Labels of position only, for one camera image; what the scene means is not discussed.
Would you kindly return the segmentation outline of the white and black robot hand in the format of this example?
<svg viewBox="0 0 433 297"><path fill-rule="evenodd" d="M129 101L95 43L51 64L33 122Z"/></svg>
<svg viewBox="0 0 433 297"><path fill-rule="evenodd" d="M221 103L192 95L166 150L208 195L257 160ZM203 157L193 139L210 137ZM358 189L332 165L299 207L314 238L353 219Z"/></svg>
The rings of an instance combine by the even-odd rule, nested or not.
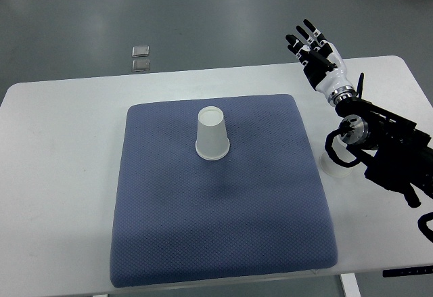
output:
<svg viewBox="0 0 433 297"><path fill-rule="evenodd" d="M303 20L303 24L296 27L302 38L286 35L286 41L289 51L302 64L311 87L328 101L343 93L353 94L355 88L347 79L346 65L334 44L309 20Z"/></svg>

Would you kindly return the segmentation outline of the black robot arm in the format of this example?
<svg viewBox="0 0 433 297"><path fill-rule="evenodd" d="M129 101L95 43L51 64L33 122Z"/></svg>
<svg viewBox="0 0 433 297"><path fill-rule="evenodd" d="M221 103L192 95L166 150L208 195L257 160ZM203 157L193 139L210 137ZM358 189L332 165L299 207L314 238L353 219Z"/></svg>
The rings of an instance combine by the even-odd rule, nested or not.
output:
<svg viewBox="0 0 433 297"><path fill-rule="evenodd" d="M365 178L388 191L400 193L411 208L421 202L415 192L432 196L431 136L416 123L362 98L364 77L356 91L339 95L339 127L325 140L325 151L339 166L366 166Z"/></svg>

